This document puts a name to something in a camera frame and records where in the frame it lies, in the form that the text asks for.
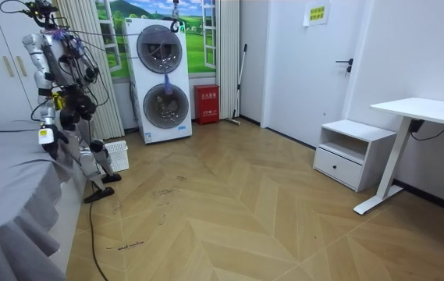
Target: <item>herringbone wooden floor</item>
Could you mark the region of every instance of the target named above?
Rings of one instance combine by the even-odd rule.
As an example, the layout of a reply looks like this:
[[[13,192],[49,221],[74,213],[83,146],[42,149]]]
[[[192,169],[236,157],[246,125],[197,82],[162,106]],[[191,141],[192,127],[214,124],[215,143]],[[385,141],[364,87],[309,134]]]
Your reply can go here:
[[[94,204],[95,248],[110,281],[444,280],[444,209],[401,193],[369,198],[315,172],[314,151],[242,122],[143,145]],[[102,280],[80,211],[67,279]]]

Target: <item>washing machine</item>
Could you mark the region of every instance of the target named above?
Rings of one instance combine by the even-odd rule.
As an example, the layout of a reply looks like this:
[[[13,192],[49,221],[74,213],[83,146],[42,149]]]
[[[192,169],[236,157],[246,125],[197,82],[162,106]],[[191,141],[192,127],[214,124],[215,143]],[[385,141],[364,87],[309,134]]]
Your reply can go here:
[[[171,32],[171,23],[125,19],[123,24],[132,104],[146,144],[192,135],[185,31]]]

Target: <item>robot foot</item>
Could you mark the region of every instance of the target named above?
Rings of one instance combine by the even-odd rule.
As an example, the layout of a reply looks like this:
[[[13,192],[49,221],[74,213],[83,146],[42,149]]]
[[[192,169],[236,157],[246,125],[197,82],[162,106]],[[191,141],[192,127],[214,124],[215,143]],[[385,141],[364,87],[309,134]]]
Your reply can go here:
[[[106,187],[104,190],[97,190],[92,195],[84,198],[83,202],[85,204],[88,204],[91,202],[95,202],[97,200],[101,200],[102,198],[107,197],[107,196],[111,196],[113,194],[114,194],[114,190],[112,189],[112,187]]]
[[[120,181],[121,180],[121,176],[118,173],[114,173],[114,175],[110,176],[110,175],[105,175],[102,178],[102,183],[112,183],[115,181]]]

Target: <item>mop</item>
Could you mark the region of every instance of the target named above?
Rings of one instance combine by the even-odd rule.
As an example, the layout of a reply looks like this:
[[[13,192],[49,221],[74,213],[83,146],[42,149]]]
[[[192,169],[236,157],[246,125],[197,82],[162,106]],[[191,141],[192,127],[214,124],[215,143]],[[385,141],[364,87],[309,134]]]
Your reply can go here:
[[[244,59],[246,58],[246,49],[247,49],[247,44],[244,44],[244,52],[243,52],[243,61],[240,64],[240,72],[239,72],[239,80],[237,81],[237,96],[236,96],[236,104],[234,105],[234,111],[232,113],[232,118],[225,118],[225,121],[234,123],[236,125],[240,125],[240,122],[235,120],[236,118],[236,110],[237,110],[237,105],[239,104],[239,96],[240,96],[240,80],[241,78],[243,78],[243,68],[244,68]]]

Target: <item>desk leg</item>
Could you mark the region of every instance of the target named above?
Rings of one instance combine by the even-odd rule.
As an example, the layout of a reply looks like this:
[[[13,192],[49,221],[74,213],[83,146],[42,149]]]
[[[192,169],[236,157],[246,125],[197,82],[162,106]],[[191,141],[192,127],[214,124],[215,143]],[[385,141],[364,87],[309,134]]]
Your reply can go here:
[[[403,117],[399,133],[396,135],[395,144],[393,144],[392,152],[386,163],[385,172],[381,178],[381,183],[379,183],[378,192],[376,192],[374,197],[353,208],[353,210],[359,215],[363,215],[365,212],[371,210],[376,205],[379,205],[384,200],[402,190],[402,187],[392,185],[392,181],[395,176],[396,168],[399,165],[399,161],[402,158],[403,150],[406,148],[407,139],[410,135],[409,125],[411,121],[412,118]]]

